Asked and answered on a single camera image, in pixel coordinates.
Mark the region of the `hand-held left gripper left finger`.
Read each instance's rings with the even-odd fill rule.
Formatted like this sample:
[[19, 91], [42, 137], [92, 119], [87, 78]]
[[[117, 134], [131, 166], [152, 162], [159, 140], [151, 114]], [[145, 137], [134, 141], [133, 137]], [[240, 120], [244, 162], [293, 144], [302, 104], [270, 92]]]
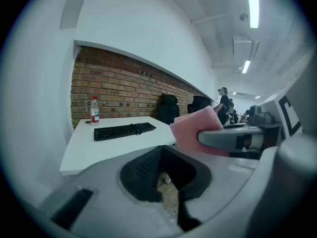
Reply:
[[67, 235], [81, 238], [173, 238], [183, 231], [161, 202], [139, 201], [122, 185], [120, 172], [129, 161], [151, 151], [145, 148], [89, 166], [56, 188], [40, 211], [65, 223], [79, 209]]

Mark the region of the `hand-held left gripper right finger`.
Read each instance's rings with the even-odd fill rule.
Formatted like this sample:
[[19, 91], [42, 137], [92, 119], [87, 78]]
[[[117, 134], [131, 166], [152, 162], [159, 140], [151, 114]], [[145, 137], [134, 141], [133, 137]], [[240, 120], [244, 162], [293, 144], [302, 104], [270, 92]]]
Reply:
[[162, 165], [178, 190], [178, 226], [186, 232], [216, 216], [246, 184], [257, 164], [252, 159], [165, 146]]

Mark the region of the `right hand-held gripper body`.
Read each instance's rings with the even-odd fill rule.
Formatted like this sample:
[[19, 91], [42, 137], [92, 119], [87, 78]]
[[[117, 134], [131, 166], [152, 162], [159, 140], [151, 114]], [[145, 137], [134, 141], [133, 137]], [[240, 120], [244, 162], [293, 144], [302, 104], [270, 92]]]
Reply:
[[301, 134], [303, 128], [286, 94], [293, 82], [272, 94], [259, 105], [250, 107], [247, 124], [259, 127], [260, 134], [247, 140], [247, 158], [260, 159], [267, 148], [279, 146], [284, 140]]

